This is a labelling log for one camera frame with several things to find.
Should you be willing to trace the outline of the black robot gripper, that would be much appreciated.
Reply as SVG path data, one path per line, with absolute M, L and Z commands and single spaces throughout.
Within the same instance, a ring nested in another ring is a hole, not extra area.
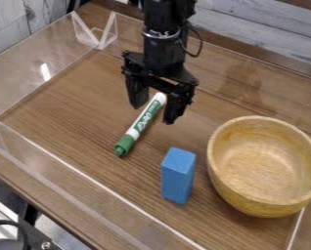
M 123 51 L 124 65 L 122 73 L 130 104 L 140 108 L 148 100 L 148 88 L 167 95 L 163 122 L 175 123 L 191 104 L 191 93 L 197 85 L 195 77 L 185 69 L 185 56 L 197 57 L 186 49 L 186 29 L 181 28 L 169 36 L 143 30 L 143 51 Z

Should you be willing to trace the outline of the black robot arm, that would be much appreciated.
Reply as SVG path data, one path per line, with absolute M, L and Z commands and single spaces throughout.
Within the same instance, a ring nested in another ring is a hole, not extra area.
M 185 69 L 187 31 L 194 29 L 187 19 L 194 15 L 194 0 L 143 0 L 143 51 L 123 51 L 122 74 L 130 104 L 140 108 L 153 88 L 167 97 L 163 122 L 170 125 L 191 104 L 197 78 Z

